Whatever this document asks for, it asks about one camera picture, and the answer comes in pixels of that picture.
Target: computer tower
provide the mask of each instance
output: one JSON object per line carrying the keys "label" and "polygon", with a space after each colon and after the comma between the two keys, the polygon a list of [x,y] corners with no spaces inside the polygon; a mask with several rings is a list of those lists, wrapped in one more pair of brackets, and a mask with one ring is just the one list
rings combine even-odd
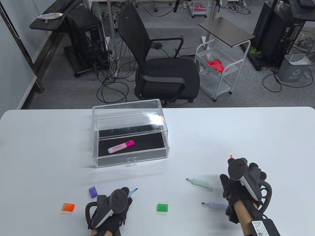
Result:
{"label": "computer tower", "polygon": [[67,16],[73,53],[88,67],[108,61],[101,21],[84,5],[74,8]]}
{"label": "computer tower", "polygon": [[276,7],[272,12],[270,23],[264,35],[261,35],[262,27],[265,25],[267,15],[270,12],[271,4],[264,3],[253,35],[255,38],[251,41],[254,47],[257,47],[260,37],[262,37],[259,50],[264,59],[269,62],[281,63],[284,55],[288,54],[296,41],[304,20],[293,18],[292,11],[288,4],[283,7]]}

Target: hand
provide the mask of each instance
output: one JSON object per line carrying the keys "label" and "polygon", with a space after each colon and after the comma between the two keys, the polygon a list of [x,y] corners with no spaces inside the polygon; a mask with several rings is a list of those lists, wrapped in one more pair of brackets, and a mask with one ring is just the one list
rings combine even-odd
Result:
{"label": "hand", "polygon": [[[228,163],[230,164],[233,160],[234,160],[233,158],[230,158],[228,160]],[[258,168],[258,165],[256,163],[251,163],[249,165],[249,170],[251,170],[253,167]],[[261,172],[260,179],[265,180],[266,177],[267,177],[266,173]],[[230,206],[233,206],[239,200],[246,200],[246,199],[255,203],[257,207],[260,206],[260,202],[253,199],[253,197],[250,195],[246,187],[242,186],[240,181],[231,180],[225,174],[220,175],[220,180],[221,180],[223,190],[224,190],[223,197],[228,200]]]}
{"label": "hand", "polygon": [[[123,187],[122,190],[124,190],[127,195],[129,194],[129,188]],[[127,219],[127,211],[129,210],[129,206],[131,205],[131,203],[132,203],[132,198],[129,197],[127,206],[123,210],[123,212],[119,214],[113,214],[112,216],[108,217],[105,220],[105,222],[97,228],[98,232],[103,232],[103,234],[102,233],[100,234],[101,236],[103,236],[106,233],[106,231],[109,231],[115,234],[118,231],[119,227],[122,226],[122,224],[125,224],[125,221]],[[96,213],[97,213],[97,209],[95,210],[92,216],[92,219],[94,218]]]}

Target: keyboard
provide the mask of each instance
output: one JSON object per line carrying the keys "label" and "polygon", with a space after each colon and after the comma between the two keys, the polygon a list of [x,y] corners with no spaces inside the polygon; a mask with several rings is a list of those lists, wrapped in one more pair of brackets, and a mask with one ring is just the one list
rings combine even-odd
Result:
{"label": "keyboard", "polygon": [[43,12],[43,15],[49,13],[63,13],[74,1],[75,0],[56,0],[50,7],[47,8],[46,11]]}
{"label": "keyboard", "polygon": [[313,0],[298,0],[301,8],[315,8]]}

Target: green object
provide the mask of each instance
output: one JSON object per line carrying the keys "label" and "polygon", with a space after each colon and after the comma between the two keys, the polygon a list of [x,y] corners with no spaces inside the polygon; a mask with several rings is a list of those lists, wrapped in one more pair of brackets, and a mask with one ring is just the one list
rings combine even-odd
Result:
{"label": "green object", "polygon": [[168,212],[169,211],[168,204],[158,204],[158,211],[159,212]]}
{"label": "green object", "polygon": [[202,188],[207,188],[209,190],[213,190],[213,184],[208,183],[206,181],[200,180],[200,179],[186,179],[187,181],[191,182],[193,185],[202,187]]}

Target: pink highlighter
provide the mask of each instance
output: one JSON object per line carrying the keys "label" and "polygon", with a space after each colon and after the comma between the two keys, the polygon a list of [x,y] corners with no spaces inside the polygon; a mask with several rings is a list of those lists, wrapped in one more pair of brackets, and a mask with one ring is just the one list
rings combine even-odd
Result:
{"label": "pink highlighter", "polygon": [[133,140],[129,141],[129,142],[126,142],[126,143],[122,143],[122,144],[119,144],[115,147],[112,147],[112,148],[109,148],[108,149],[108,152],[109,153],[113,153],[113,152],[117,152],[117,151],[120,151],[122,149],[125,149],[125,148],[128,148],[128,147],[131,147],[131,146],[134,146],[135,145],[135,142]]}

